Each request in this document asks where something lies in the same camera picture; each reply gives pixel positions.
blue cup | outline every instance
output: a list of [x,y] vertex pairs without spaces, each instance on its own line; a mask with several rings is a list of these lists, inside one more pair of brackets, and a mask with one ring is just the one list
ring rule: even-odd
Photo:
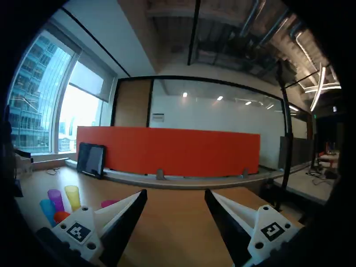
[[52,227],[56,226],[56,222],[54,221],[53,217],[56,213],[56,208],[53,204],[53,202],[49,199],[43,199],[40,202],[41,209],[45,216],[47,217],[49,223],[51,224]]

roller shade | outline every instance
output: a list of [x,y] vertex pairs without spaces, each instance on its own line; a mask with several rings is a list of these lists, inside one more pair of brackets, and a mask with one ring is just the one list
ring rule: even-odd
[[108,102],[114,77],[82,52],[74,66],[69,84]]

orange partition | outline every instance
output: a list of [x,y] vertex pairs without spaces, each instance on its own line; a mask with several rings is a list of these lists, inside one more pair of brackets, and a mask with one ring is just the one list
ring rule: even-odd
[[107,147],[105,167],[137,174],[228,176],[258,172],[260,135],[141,127],[84,127],[81,142]]

tablet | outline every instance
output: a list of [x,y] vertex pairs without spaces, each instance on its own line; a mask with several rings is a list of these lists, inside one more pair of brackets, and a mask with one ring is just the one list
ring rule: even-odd
[[80,143],[77,171],[101,179],[105,165],[106,147]]

skyscraper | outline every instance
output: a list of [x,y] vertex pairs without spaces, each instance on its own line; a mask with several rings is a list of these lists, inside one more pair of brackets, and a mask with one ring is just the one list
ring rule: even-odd
[[14,146],[31,153],[50,152],[53,112],[71,56],[43,31],[23,60],[8,104]]

